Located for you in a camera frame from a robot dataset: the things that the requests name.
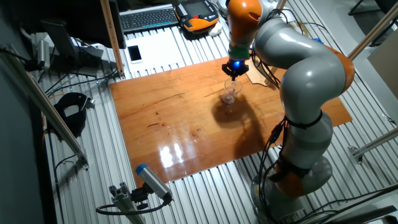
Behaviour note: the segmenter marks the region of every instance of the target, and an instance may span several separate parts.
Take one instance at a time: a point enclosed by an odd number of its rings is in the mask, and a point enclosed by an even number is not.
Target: glass cup
[[[235,102],[236,95],[242,90],[242,83],[239,80],[232,81],[232,79],[227,79],[224,86],[222,97],[224,103],[231,104]]]

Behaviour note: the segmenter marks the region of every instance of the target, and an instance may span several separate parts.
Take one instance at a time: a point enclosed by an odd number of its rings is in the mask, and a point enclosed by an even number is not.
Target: wooden table surface
[[[276,88],[247,76],[232,105],[220,98],[227,58],[110,85],[132,169],[146,163],[164,182],[259,152],[284,117]],[[281,78],[284,70],[278,69]],[[351,121],[338,98],[322,107],[334,126]],[[141,178],[136,176],[138,186]]]

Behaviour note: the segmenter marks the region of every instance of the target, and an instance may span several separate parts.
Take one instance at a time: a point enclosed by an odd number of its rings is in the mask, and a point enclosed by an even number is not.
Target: computer monitor stand
[[[54,55],[50,69],[59,73],[79,73],[82,75],[96,76],[103,62],[103,50],[93,47],[79,48],[74,46],[65,26],[60,20],[42,20],[44,29],[49,34],[59,55]]]

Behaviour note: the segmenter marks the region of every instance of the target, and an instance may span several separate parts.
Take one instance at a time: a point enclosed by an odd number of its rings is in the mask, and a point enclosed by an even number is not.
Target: keyboard
[[[154,6],[120,13],[123,32],[135,32],[178,24],[173,5]]]

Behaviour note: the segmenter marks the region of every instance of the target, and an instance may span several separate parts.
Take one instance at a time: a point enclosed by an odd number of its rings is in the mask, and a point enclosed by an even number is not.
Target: orange device
[[[194,0],[181,2],[175,7],[180,25],[190,32],[201,32],[218,22],[218,13],[211,2]]]

